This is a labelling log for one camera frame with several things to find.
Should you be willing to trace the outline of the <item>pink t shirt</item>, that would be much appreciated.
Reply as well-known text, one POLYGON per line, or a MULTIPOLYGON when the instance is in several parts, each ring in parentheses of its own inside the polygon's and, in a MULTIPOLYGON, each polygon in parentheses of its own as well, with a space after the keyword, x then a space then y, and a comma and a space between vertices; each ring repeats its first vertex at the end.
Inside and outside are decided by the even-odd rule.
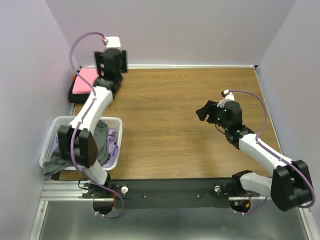
MULTIPOLYGON (((83 67, 79 71, 79 74, 85 78, 92 86, 98 77, 97 70, 95 68, 83 67)), ((72 87, 73 94, 89 94, 92 91, 91 87, 85 83, 80 77, 76 77, 74 85, 72 87)))

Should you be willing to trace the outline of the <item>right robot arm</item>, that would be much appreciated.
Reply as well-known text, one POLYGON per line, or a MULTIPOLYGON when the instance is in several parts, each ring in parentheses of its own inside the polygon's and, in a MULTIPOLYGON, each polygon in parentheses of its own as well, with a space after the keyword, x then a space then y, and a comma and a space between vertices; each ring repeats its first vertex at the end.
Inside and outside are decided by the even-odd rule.
POLYGON ((255 192, 270 198, 283 212, 293 208, 309 208, 316 200, 308 165, 302 160, 292 160, 261 141, 243 124, 243 112, 236 101, 220 106, 209 100, 195 112, 200 121, 222 127, 226 140, 255 159, 271 177, 244 170, 232 176, 230 191, 241 196, 255 192))

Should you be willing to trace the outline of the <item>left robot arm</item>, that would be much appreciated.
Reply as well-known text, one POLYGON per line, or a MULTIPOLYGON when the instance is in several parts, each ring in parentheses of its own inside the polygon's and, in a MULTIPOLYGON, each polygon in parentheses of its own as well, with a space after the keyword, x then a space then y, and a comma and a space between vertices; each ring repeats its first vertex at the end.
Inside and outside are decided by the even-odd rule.
POLYGON ((68 126, 62 125, 57 132, 62 159, 72 165, 92 182, 93 191, 101 198, 111 191, 109 174, 98 161, 98 147, 94 132, 105 109, 119 91, 123 73, 127 70, 127 53, 118 47, 108 47, 94 53, 97 79, 83 109, 68 126))

